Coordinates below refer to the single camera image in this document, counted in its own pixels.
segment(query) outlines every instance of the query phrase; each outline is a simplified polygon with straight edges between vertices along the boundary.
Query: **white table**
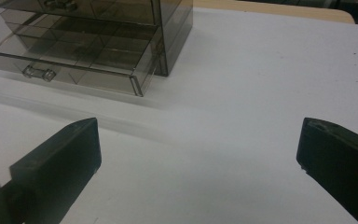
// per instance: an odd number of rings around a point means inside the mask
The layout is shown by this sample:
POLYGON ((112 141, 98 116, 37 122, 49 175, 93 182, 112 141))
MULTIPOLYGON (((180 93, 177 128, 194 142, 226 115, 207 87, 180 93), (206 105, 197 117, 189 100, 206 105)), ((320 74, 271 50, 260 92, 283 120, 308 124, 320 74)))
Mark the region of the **white table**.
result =
POLYGON ((0 183, 97 117, 103 165, 62 223, 357 223, 296 150, 305 117, 358 133, 358 25, 199 8, 194 22, 144 98, 0 71, 0 183))

